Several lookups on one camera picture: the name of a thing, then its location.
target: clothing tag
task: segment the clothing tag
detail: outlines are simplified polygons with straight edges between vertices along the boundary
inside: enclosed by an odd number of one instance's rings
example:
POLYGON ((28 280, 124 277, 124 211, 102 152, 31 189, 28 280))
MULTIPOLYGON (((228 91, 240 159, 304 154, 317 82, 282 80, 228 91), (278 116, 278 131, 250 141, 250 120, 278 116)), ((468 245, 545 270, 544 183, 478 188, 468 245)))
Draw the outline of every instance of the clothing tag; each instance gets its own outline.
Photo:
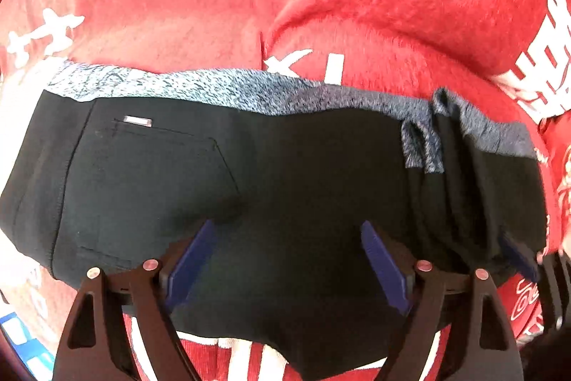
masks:
POLYGON ((125 117, 123 117, 123 121, 125 123, 132 123, 144 127, 152 127, 152 120, 150 118, 140 118, 140 117, 132 117, 130 115, 125 115, 125 117))

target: white chinese character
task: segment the white chinese character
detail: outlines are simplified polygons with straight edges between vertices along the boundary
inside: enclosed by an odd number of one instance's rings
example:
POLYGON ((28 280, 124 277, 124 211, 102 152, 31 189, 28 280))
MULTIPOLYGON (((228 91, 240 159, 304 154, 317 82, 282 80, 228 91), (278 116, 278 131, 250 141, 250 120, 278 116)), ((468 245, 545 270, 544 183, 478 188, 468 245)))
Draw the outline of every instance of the white chinese character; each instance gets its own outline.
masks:
POLYGON ((311 54, 313 49, 302 49, 301 51, 293 51, 291 54, 286 55, 283 59, 278 60, 275 56, 271 56, 264 63, 268 66, 267 71, 269 73, 277 73, 283 76, 289 76, 291 78, 299 78, 299 75, 289 68, 294 63, 296 63, 302 57, 307 54, 311 54))
POLYGON ((509 70, 495 78, 535 122, 571 110, 571 15, 566 0, 547 0, 547 9, 553 21, 544 18, 527 55, 516 60, 524 77, 509 70))
POLYGON ((14 65, 16 68, 22 68, 30 59, 30 54, 25 51, 32 39, 40 39, 46 36, 52 36, 52 42, 46 46, 44 55, 51 56, 55 52, 61 52, 72 45, 73 39, 67 36, 68 28, 75 28, 80 25, 85 17, 76 17, 73 14, 64 15, 59 17, 52 9, 44 9, 45 24, 36 28, 31 33, 23 36, 18 36, 14 31, 8 33, 10 43, 6 50, 10 54, 16 54, 14 65))

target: metal screw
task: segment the metal screw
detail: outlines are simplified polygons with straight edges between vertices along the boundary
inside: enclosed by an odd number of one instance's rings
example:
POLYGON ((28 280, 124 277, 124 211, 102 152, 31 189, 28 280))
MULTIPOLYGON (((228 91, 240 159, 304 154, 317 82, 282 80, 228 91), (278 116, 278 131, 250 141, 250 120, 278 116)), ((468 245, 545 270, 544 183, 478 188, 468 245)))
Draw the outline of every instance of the metal screw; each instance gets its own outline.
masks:
POLYGON ((432 263, 430 263, 428 260, 419 260, 416 262, 416 268, 419 271, 432 271, 432 263))
POLYGON ((486 281, 490 277, 490 273, 488 273, 484 269, 477 269, 476 270, 476 278, 481 279, 482 281, 486 281))
POLYGON ((156 259, 149 259, 146 260, 145 263, 143 263, 143 268, 147 271, 156 270, 158 266, 159 266, 159 261, 156 259))
POLYGON ((101 270, 99 268, 93 267, 92 269, 87 270, 87 277, 89 279, 94 279, 94 278, 97 278, 100 273, 101 273, 101 270))

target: folded black garment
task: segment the folded black garment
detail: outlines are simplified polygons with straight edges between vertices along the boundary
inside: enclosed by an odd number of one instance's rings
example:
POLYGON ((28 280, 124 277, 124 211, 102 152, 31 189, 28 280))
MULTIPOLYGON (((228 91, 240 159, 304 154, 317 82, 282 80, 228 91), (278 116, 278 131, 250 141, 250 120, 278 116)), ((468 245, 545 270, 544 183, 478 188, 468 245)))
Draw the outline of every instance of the folded black garment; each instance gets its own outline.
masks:
POLYGON ((426 101, 70 62, 0 197, 2 231, 76 288, 87 269, 136 267, 214 219, 218 245, 175 327, 268 344, 307 380, 386 356, 404 321, 366 258, 365 220, 418 259, 501 284, 514 273, 502 238, 540 251, 545 217, 525 127, 444 89, 426 101))

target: gray fleece lining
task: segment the gray fleece lining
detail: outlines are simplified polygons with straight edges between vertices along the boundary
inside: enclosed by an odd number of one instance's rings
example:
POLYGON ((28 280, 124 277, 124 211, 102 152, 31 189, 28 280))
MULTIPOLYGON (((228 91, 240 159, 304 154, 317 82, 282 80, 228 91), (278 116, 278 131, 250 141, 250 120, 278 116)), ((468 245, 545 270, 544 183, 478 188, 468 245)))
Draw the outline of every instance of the gray fleece lining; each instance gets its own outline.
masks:
POLYGON ((407 168, 443 173, 440 137, 432 117, 460 123, 464 136, 485 152, 537 159, 527 128, 497 123, 461 97, 437 90, 431 101, 363 91, 257 70, 205 69, 153 74, 135 68, 65 61, 46 90, 76 101, 100 97, 165 97, 220 105, 264 115, 310 114, 358 108, 403 122, 401 139, 407 168))

